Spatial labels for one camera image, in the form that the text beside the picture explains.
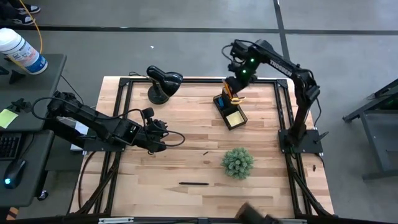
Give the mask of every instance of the blue label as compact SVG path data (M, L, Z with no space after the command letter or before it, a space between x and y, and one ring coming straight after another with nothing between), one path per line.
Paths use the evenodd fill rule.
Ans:
M32 65L26 67L26 69L28 69L28 71L30 71L31 73L35 73L43 69L46 63L47 60L42 55L40 55L39 58Z

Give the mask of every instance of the sneaker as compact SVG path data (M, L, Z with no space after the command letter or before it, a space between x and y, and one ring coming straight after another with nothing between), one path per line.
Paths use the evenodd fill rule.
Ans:
M29 15L19 15L19 14L17 15L16 18L12 19L12 21L15 24L21 24L21 25L31 25L34 22Z
M25 4L26 8L29 10L29 12L31 14L36 14L38 12L40 12L40 7L39 6L32 6L30 4ZM25 15L27 14L26 10L24 7L19 7L19 8L15 8L17 9L18 13L21 15Z

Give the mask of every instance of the lamp base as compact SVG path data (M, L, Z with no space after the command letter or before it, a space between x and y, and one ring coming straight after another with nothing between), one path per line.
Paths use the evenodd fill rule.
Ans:
M152 85L148 89L148 99L151 103L156 104L156 105L161 105L167 102L169 100L169 97L163 94L162 92L157 92Z

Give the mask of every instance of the small potted plant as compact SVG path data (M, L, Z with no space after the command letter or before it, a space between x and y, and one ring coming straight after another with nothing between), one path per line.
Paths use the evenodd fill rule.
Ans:
M243 180L250 175L254 159L243 147L234 148L225 153L221 165L225 167L225 174L234 179Z

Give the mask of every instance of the wooden tabletop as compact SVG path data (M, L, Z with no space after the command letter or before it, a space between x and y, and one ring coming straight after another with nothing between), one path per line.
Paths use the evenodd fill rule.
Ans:
M98 111L112 115L119 78L104 77ZM288 84L295 113L294 86L291 80ZM277 138L280 127L272 85L254 84L239 92L239 96L246 96L241 107L248 122L232 131L228 131L213 104L222 84L183 83L163 105L153 105L148 100L149 87L150 83L134 84L130 109L153 107L154 118L167 122L169 130L184 134L187 140L153 156L138 147L126 149L119 168L112 216L231 218L244 202L249 202L263 214L293 217L286 163ZM129 119L141 122L135 112L129 114ZM311 115L307 126L312 127ZM180 136L171 134L165 141L176 144ZM226 176L220 166L225 152L235 147L245 147L254 156L254 168L246 180ZM333 213L321 161L314 155L302 157L308 187L325 209ZM81 190L83 203L98 185L103 158L104 153L98 152L87 165ZM179 185L179 182L207 182L209 186ZM300 190L298 194L302 205ZM76 210L77 188L70 211Z

